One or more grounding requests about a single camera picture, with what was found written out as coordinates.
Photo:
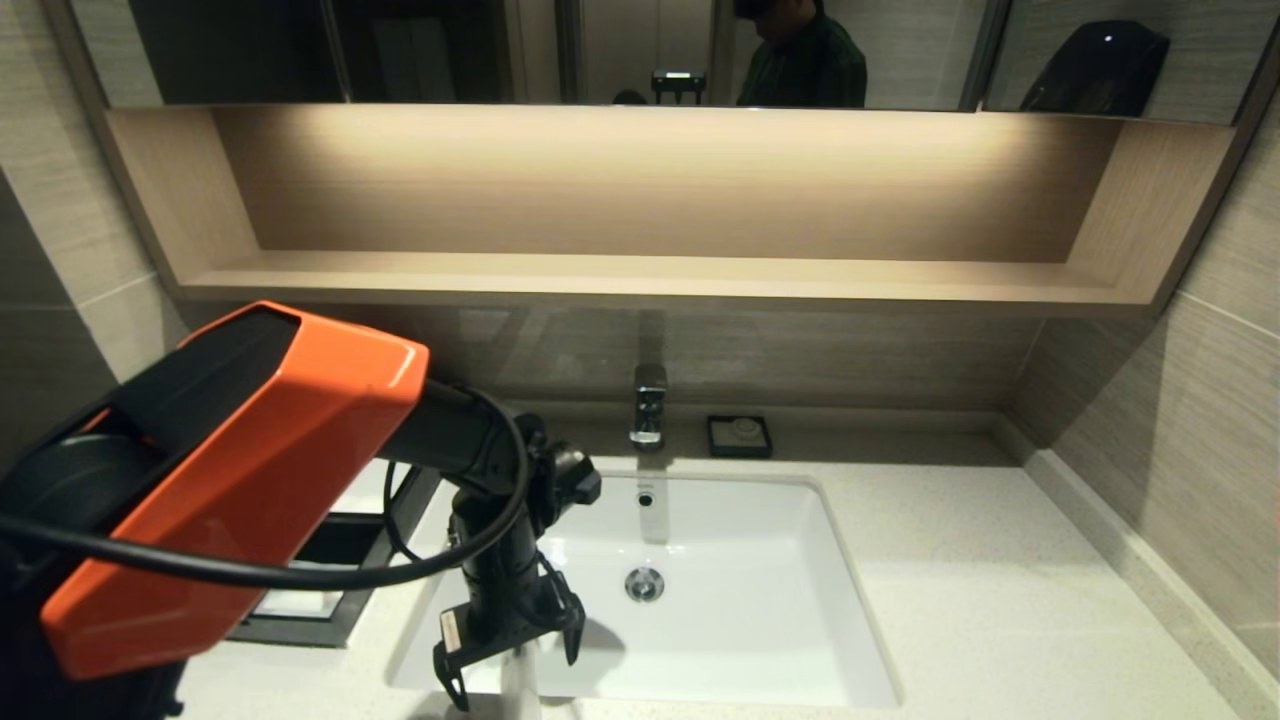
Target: green shirt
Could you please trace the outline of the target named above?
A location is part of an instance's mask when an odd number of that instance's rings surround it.
[[[867,58],[849,32],[818,15],[780,47],[762,44],[751,55],[739,105],[762,108],[861,108]]]

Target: backsplash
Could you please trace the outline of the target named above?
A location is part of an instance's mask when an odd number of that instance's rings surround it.
[[[179,304],[191,327],[232,306]],[[307,305],[431,348],[431,375],[525,400],[631,398],[662,363],[671,402],[992,409],[1041,322],[865,313]]]

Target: soap dish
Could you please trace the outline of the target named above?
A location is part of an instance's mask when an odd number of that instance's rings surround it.
[[[710,415],[707,418],[707,445],[712,457],[772,457],[773,441],[764,418],[749,415]]]

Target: sink drain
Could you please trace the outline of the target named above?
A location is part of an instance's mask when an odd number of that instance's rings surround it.
[[[627,573],[623,583],[627,596],[636,602],[653,602],[662,597],[662,591],[667,583],[662,579],[662,573],[653,568],[636,568]]]

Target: wall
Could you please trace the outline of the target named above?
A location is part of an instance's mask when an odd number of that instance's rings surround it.
[[[1051,320],[1014,414],[1277,673],[1280,101],[1169,311]]]
[[[582,1],[580,6],[581,102],[609,104],[623,90],[635,90],[653,102],[654,70],[708,70],[712,0]],[[675,97],[666,95],[663,104],[673,105]],[[694,97],[686,95],[682,104],[692,105]]]
[[[0,471],[115,386],[0,172]]]
[[[1231,124],[1277,14],[1277,0],[1015,0],[987,106],[1020,106],[1083,23],[1124,19],[1171,40],[1144,117]]]
[[[164,105],[129,0],[72,0],[102,94],[118,108]]]
[[[827,14],[849,31],[867,58],[867,106],[955,110],[978,42],[986,0],[827,0]],[[733,27],[733,92],[737,101],[755,27]]]
[[[138,242],[38,0],[0,0],[0,167],[116,378],[132,377],[186,332]]]
[[[180,304],[191,325],[229,306]],[[1028,318],[529,307],[308,309],[428,343],[431,374],[512,398],[631,400],[640,361],[672,402],[992,409],[1039,329]]]

